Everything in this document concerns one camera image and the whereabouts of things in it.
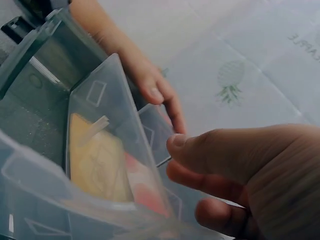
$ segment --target transparent plastic container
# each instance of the transparent plastic container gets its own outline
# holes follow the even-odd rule
[[[58,165],[0,132],[1,235],[215,239],[174,215],[118,55],[72,91],[68,109],[71,181]]]
[[[0,234],[13,239],[216,239],[137,202],[85,194],[62,169],[0,132]]]

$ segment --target green pineapple drawing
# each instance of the green pineapple drawing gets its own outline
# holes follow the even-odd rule
[[[245,64],[242,61],[229,61],[220,67],[218,72],[218,84],[222,90],[216,95],[222,105],[240,106],[240,94],[238,88],[245,75]]]

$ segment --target yellow object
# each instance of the yellow object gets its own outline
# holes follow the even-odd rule
[[[92,126],[76,113],[70,116],[71,181],[94,197],[114,202],[133,202],[121,140],[101,130],[83,143],[83,137]]]

